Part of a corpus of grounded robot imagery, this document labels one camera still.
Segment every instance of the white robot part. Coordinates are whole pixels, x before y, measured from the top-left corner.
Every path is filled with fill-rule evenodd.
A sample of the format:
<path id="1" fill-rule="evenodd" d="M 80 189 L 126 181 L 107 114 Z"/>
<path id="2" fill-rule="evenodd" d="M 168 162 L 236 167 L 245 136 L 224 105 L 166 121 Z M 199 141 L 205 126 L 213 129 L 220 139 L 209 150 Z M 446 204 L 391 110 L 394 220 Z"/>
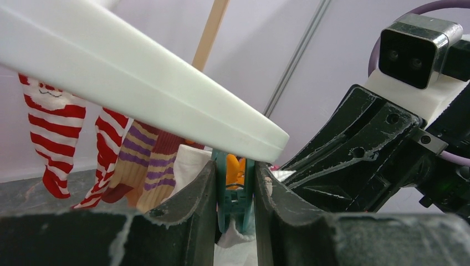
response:
<path id="1" fill-rule="evenodd" d="M 98 2 L 116 3 L 0 0 L 0 63 L 214 149 L 278 158 L 286 132 Z"/>
<path id="2" fill-rule="evenodd" d="M 462 39 L 470 41 L 470 34 Z M 400 80 L 385 75 L 379 69 L 369 76 L 364 87 L 373 93 L 422 117 L 430 126 L 469 82 L 441 74 L 438 80 L 425 90 L 416 89 Z"/>

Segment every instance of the camera lens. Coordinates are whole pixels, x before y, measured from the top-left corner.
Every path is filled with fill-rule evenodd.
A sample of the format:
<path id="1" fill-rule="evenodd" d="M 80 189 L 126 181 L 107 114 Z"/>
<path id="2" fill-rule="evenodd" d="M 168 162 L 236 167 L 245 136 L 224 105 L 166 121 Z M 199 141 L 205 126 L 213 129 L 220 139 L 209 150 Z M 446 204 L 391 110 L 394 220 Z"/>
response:
<path id="1" fill-rule="evenodd" d="M 410 67 L 411 69 L 413 70 L 420 70 L 423 66 L 423 63 L 421 62 L 421 60 L 417 59 L 417 58 L 412 58 L 411 61 L 410 61 Z"/>
<path id="2" fill-rule="evenodd" d="M 397 51 L 391 50 L 391 51 L 389 52 L 389 59 L 390 59 L 392 62 L 395 62 L 396 60 L 398 60 L 398 53 L 397 53 Z"/>

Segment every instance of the purple cable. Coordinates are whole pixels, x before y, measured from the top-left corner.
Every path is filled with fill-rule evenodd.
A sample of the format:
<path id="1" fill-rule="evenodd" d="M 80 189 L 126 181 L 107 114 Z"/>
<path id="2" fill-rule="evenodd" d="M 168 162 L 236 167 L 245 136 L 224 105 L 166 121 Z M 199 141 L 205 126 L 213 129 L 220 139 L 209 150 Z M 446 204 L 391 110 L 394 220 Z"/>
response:
<path id="1" fill-rule="evenodd" d="M 417 7 L 413 9 L 412 11 L 409 11 L 406 14 L 424 14 L 427 12 L 431 11 L 436 11 L 439 9 L 446 9 L 446 8 L 470 8 L 470 1 L 469 0 L 440 0 L 440 1 L 435 1 L 429 4 L 424 4 L 420 7 Z M 369 59 L 369 74 L 372 74 L 372 72 L 377 68 L 377 62 L 379 61 L 379 50 L 380 50 L 380 37 L 377 40 L 377 42 L 374 45 L 374 48 L 372 49 L 372 53 L 370 54 L 370 59 Z"/>
<path id="2" fill-rule="evenodd" d="M 409 11 L 406 14 L 424 14 L 431 11 L 436 11 L 439 9 L 446 9 L 446 8 L 466 8 L 470 9 L 470 1 L 469 0 L 440 0 L 435 1 L 429 4 L 424 4 L 420 7 Z M 372 49 L 372 53 L 370 54 L 369 58 L 369 69 L 368 69 L 368 76 L 372 74 L 372 72 L 377 68 L 377 63 L 379 62 L 379 51 L 380 51 L 380 37 L 375 42 L 374 48 Z M 443 151 L 440 154 L 440 157 L 446 161 L 453 162 L 458 165 L 468 166 L 470 167 L 470 159 L 460 157 L 458 155 L 452 154 L 448 151 Z"/>

